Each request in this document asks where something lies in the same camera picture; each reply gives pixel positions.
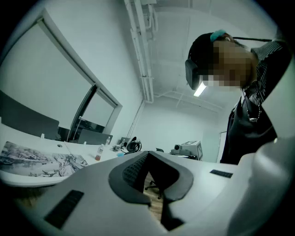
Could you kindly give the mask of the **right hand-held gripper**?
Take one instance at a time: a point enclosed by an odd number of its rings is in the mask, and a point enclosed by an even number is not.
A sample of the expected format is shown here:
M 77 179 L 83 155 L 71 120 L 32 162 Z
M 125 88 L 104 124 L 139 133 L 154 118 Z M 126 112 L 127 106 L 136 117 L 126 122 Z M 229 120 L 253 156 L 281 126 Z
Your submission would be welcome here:
M 171 154 L 187 156 L 190 159 L 201 160 L 203 151 L 200 141 L 188 141 L 183 144 L 176 144 L 171 150 Z

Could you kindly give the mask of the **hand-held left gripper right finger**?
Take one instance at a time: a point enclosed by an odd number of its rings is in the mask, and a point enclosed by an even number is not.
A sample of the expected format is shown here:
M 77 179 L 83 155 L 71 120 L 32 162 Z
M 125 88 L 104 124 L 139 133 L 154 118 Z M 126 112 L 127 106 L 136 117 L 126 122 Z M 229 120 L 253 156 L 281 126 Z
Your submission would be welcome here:
M 216 203 L 236 165 L 186 159 L 150 151 L 149 172 L 163 194 L 160 223 L 154 235 L 175 233 L 190 236 L 227 235 L 229 214 L 224 203 Z

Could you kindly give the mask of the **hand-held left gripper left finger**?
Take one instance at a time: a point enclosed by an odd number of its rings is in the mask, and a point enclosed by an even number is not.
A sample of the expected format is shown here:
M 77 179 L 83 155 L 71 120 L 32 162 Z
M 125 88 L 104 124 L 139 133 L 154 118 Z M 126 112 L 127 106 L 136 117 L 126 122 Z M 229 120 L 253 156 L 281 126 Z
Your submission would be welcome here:
M 41 236 L 160 236 L 166 228 L 143 193 L 148 152 L 82 168 L 22 209 Z

